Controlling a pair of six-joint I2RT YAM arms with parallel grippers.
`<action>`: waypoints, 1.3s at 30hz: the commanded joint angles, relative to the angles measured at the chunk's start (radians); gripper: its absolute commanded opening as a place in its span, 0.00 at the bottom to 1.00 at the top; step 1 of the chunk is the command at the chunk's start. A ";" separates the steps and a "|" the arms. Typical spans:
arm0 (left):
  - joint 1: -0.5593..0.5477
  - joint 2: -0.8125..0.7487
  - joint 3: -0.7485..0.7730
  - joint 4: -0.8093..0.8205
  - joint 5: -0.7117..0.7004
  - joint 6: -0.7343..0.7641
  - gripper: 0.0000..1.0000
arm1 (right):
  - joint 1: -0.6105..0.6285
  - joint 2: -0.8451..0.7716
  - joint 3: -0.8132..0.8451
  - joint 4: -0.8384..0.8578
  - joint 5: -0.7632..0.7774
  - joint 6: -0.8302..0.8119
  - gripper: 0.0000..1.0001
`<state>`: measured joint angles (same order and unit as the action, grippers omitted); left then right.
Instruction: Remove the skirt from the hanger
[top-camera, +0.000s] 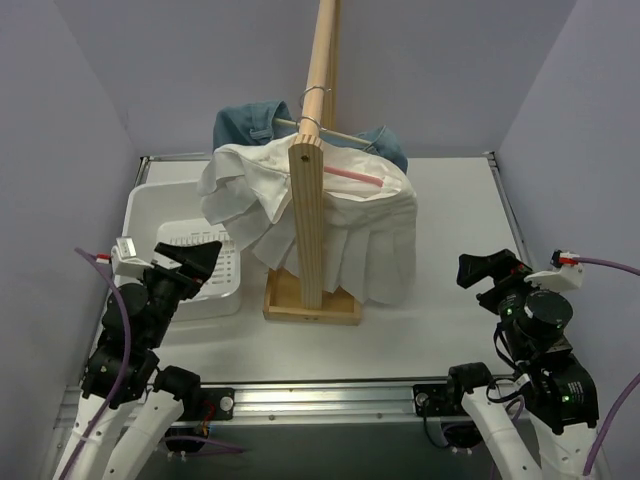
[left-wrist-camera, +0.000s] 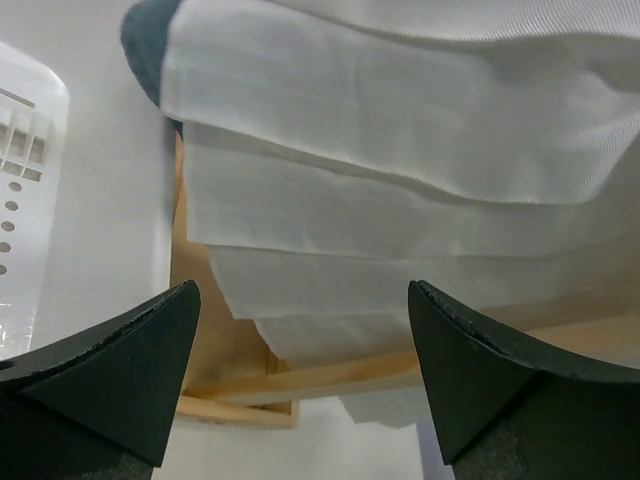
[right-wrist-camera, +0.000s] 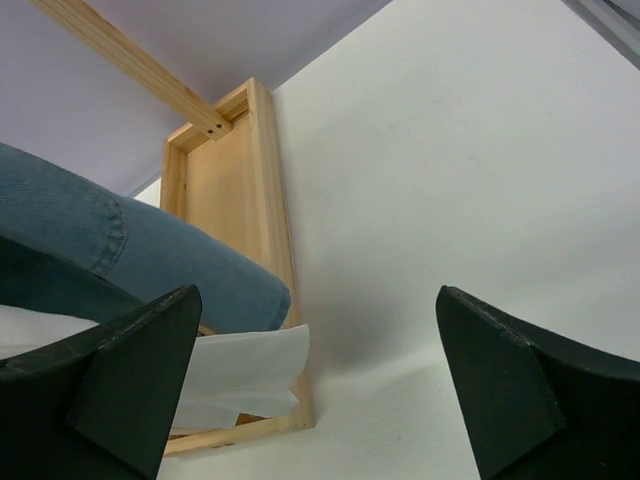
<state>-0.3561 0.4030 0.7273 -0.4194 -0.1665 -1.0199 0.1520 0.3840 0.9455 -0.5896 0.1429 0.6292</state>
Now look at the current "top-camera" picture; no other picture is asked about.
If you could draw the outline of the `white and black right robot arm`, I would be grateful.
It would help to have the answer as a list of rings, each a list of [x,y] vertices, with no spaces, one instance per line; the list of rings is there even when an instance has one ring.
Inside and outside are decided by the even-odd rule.
[[[563,294],[583,277],[583,264],[567,251],[556,251],[550,269],[539,272],[507,249],[459,257],[460,287],[493,282],[476,299],[498,318],[493,340],[512,371],[512,390],[498,395],[488,367],[469,363],[450,368],[444,400],[471,418],[505,479],[597,476],[597,390],[565,336],[573,308]]]

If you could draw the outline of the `white pleated skirt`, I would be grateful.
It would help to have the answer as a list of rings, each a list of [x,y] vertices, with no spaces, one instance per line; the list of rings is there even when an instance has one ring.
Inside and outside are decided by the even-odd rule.
[[[216,149],[197,184],[201,212],[235,245],[271,269],[299,273],[288,150],[291,136],[261,146]],[[383,157],[324,147],[324,162],[379,178],[382,187],[324,174],[323,256],[327,292],[343,289],[360,302],[402,303],[416,270],[417,194]]]

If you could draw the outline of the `blue denim garment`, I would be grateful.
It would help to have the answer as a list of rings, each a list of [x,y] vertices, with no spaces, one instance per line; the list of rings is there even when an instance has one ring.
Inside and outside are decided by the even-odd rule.
[[[284,138],[297,132],[295,127],[273,123],[279,117],[293,120],[285,101],[263,101],[241,106],[225,107],[220,110],[213,125],[212,150],[227,144],[241,146],[266,145],[272,140]],[[360,146],[339,138],[321,134],[321,138],[337,147],[363,150],[369,154],[385,158],[403,173],[408,171],[408,158],[403,152],[394,132],[387,126],[354,134],[353,136],[371,142],[368,147]]]

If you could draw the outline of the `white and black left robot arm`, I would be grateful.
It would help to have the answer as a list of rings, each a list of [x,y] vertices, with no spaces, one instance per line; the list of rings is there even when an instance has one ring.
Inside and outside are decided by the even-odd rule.
[[[89,356],[81,396],[57,479],[134,479],[178,419],[202,405],[200,377],[161,368],[161,345],[181,302],[195,297],[214,273],[222,244],[176,246],[159,242],[165,267],[137,255],[130,237],[108,254],[78,253],[107,282],[102,331]]]

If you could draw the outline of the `pink hanger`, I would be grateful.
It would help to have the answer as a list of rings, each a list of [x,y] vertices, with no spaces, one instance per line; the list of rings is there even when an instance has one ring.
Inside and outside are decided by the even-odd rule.
[[[297,120],[294,121],[294,124],[296,125],[296,128],[299,129],[300,128],[300,123],[302,120],[308,120],[311,121],[312,123],[314,123],[317,127],[317,129],[320,132],[324,132],[326,134],[328,134],[329,136],[332,137],[336,137],[336,138],[340,138],[343,140],[348,140],[350,142],[353,143],[358,143],[360,145],[364,145],[365,147],[367,147],[369,145],[369,142],[359,138],[359,137],[355,137],[355,136],[351,136],[351,135],[347,135],[344,133],[340,133],[334,130],[329,130],[323,126],[320,125],[320,123],[318,121],[316,121],[314,118],[306,116],[306,115],[302,115],[301,117],[299,117]],[[379,178],[370,176],[370,175],[366,175],[366,174],[362,174],[362,173],[357,173],[357,172],[351,172],[348,170],[344,170],[344,169],[340,169],[340,168],[336,168],[336,167],[332,167],[332,166],[327,166],[324,168],[324,171],[326,173],[332,174],[332,175],[336,175],[336,176],[341,176],[344,178],[349,178],[352,180],[356,180],[356,181],[360,181],[360,182],[364,182],[367,184],[371,184],[371,185],[375,185],[377,187],[382,187],[383,186],[383,181]]]

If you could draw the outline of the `beige hanger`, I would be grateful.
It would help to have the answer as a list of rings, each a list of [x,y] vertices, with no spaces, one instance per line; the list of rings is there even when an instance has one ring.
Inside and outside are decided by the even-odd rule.
[[[323,92],[323,94],[326,93],[331,93],[332,90],[331,88],[327,88],[321,85],[312,85],[310,87],[307,87],[304,92],[301,94],[300,98],[299,98],[299,105],[301,108],[304,109],[304,102],[306,99],[306,96],[308,93],[313,92],[315,90],[320,90]],[[315,118],[308,116],[308,115],[300,115],[295,121],[294,120],[287,120],[284,118],[279,118],[279,117],[274,117],[273,118],[273,123],[276,123],[278,125],[281,126],[287,126],[287,127],[295,127],[296,129],[299,129],[300,127],[300,123],[302,120],[307,120],[312,122],[318,129],[319,133],[323,133],[326,135],[329,135],[331,137],[335,137],[335,138],[339,138],[342,140],[346,140],[352,143],[356,143],[360,146],[364,146],[364,147],[368,147],[369,145],[371,145],[371,142],[367,141],[366,139],[360,138],[360,137],[356,137],[356,136],[352,136],[352,135],[347,135],[344,133],[340,133],[334,130],[330,130],[327,129],[326,127],[324,127],[321,122],[319,122],[318,120],[316,120]]]

